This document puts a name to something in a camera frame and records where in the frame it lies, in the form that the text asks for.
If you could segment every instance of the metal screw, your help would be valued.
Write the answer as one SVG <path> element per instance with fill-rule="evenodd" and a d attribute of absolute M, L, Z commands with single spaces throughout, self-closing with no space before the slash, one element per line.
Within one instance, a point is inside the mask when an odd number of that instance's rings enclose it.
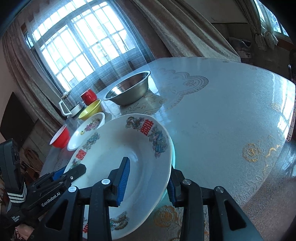
<path fill-rule="evenodd" d="M 102 180 L 102 184 L 104 184 L 104 185 L 108 185 L 109 183 L 110 183 L 109 179 L 103 179 Z"/>
<path fill-rule="evenodd" d="M 189 180 L 189 179 L 184 179 L 184 180 L 183 180 L 183 184 L 185 184 L 185 185 L 190 185 L 190 184 L 191 184 L 191 180 Z"/>
<path fill-rule="evenodd" d="M 215 187 L 215 190 L 219 193 L 223 193 L 225 191 L 225 189 L 221 186 Z"/>
<path fill-rule="evenodd" d="M 68 188 L 68 191 L 69 191 L 69 192 L 75 192 L 76 189 L 77 189 L 77 188 L 76 188 L 75 186 L 71 186 L 71 187 Z"/>

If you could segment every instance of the cup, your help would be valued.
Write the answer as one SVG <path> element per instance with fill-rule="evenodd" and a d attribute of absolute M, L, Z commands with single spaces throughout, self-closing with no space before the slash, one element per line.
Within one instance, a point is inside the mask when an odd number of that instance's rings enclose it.
<path fill-rule="evenodd" d="M 81 98 L 86 105 L 90 105 L 91 103 L 93 103 L 98 99 L 96 94 L 91 89 L 88 89 L 86 92 L 84 92 L 81 95 Z"/>
<path fill-rule="evenodd" d="M 68 144 L 70 138 L 71 137 L 69 130 L 67 129 L 67 125 L 63 125 L 54 135 L 49 144 L 56 148 L 64 148 Z"/>

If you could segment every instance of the white bowl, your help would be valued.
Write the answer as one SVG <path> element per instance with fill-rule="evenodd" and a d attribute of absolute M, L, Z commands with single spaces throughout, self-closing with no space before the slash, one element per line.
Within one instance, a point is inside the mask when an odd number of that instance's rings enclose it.
<path fill-rule="evenodd" d="M 90 137 L 99 127 L 104 124 L 105 114 L 103 112 L 96 113 L 88 118 L 71 136 L 67 146 L 68 151 L 76 150 L 85 139 Z"/>
<path fill-rule="evenodd" d="M 131 161 L 131 170 L 123 202 L 118 208 L 109 208 L 112 239 L 124 237 L 137 229 L 161 200 L 173 158 L 167 130 L 149 115 L 121 116 L 107 122 L 85 140 L 65 169 L 66 172 L 83 163 L 86 173 L 72 185 L 90 187 L 107 178 L 125 156 Z M 88 207 L 84 219 L 87 222 Z"/>

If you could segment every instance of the yellow bowl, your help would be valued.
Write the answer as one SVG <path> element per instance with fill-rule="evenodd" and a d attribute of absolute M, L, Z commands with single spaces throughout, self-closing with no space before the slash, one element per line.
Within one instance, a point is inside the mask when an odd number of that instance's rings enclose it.
<path fill-rule="evenodd" d="M 80 113 L 78 119 L 86 121 L 92 115 L 102 112 L 101 100 L 96 100 L 95 102 L 91 103 L 87 106 L 83 112 Z"/>

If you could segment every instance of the metal basin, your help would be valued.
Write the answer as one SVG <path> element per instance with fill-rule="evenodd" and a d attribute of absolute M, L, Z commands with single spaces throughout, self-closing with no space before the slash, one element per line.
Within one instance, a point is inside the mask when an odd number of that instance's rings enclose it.
<path fill-rule="evenodd" d="M 129 105 L 140 99 L 148 90 L 150 71 L 137 73 L 112 88 L 104 100 L 111 100 L 117 105 Z"/>

